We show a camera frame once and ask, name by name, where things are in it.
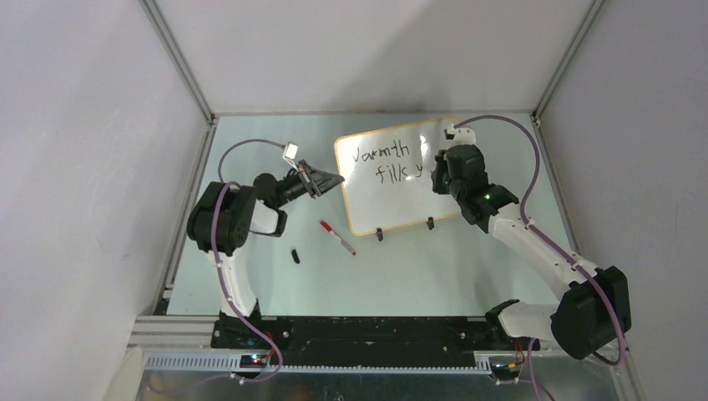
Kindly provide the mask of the red capped marker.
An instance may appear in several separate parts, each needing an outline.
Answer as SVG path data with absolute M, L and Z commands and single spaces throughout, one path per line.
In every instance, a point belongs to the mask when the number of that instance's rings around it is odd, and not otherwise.
M 333 228 L 324 220 L 319 221 L 321 227 L 331 236 L 333 236 L 337 242 L 352 256 L 357 255 L 357 251 L 343 238 L 341 237 Z

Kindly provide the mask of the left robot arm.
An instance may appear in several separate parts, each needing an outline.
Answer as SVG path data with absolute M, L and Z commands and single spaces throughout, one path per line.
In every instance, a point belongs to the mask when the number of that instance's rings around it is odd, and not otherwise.
M 190 212 L 186 233 L 216 269 L 220 313 L 235 321 L 231 336 L 244 348 L 264 337 L 263 324 L 251 317 L 258 309 L 244 246 L 251 234 L 280 237 L 288 221 L 283 206 L 304 195 L 318 199 L 345 181 L 344 177 L 297 162 L 281 179 L 258 175 L 251 185 L 211 181 Z

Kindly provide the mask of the yellow framed whiteboard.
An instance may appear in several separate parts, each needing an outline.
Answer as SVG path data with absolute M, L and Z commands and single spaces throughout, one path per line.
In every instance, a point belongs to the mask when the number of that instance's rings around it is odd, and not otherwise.
M 444 130 L 460 119 L 444 116 L 353 135 L 334 142 L 350 231 L 375 234 L 459 213 L 455 200 L 432 191 L 434 156 L 448 147 Z

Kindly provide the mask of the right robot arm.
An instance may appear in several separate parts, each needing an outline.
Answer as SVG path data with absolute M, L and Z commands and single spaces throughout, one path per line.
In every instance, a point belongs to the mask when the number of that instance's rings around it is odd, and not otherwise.
M 502 242 L 544 280 L 557 301 L 549 305 L 510 300 L 487 316 L 488 343 L 509 348 L 518 338 L 558 344 L 582 360 L 616 341 L 618 358 L 626 352 L 631 306 L 626 275 L 601 268 L 546 236 L 523 214 L 518 198 L 488 180 L 483 155 L 475 145 L 454 145 L 435 156 L 432 190 L 450 195 L 464 220 Z

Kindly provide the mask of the black marker cap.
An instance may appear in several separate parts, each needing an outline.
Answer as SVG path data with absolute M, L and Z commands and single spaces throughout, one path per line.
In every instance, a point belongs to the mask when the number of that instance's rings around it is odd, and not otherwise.
M 292 250 L 291 250 L 291 256 L 292 256 L 292 259 L 293 259 L 293 261 L 294 261 L 295 264 L 300 264 L 300 263 L 301 263 L 301 259 L 300 259 L 299 254 L 298 254 L 298 252 L 297 252 L 296 249 L 292 249 Z

